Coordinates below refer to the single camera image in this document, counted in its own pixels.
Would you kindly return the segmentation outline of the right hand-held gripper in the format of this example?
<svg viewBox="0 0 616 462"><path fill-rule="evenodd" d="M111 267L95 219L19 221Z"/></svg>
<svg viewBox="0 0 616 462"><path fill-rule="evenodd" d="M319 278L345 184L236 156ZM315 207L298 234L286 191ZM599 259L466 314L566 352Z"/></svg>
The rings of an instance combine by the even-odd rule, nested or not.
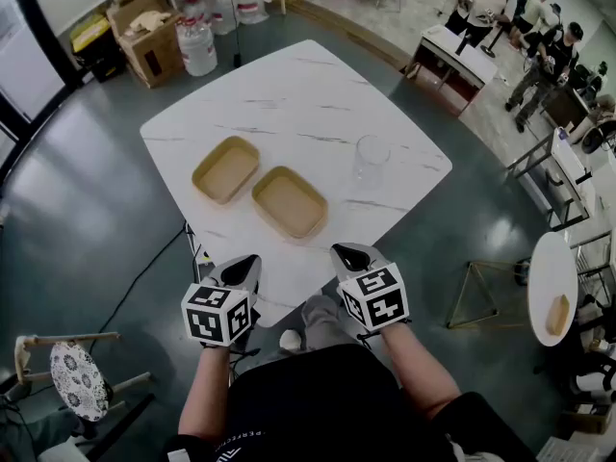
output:
<svg viewBox="0 0 616 462"><path fill-rule="evenodd" d="M369 332L409 317L409 305L398 266L375 247L333 244L330 258L337 292L348 314Z"/></svg>

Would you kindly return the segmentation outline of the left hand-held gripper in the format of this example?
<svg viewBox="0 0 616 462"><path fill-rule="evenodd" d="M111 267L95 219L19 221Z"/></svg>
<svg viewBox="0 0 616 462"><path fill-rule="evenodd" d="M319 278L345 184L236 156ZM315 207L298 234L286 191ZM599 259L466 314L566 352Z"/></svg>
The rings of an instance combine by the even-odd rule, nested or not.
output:
<svg viewBox="0 0 616 462"><path fill-rule="evenodd" d="M216 266L198 284L191 284L181 310L188 337L206 347L230 347L253 328L262 259L249 254Z"/></svg>

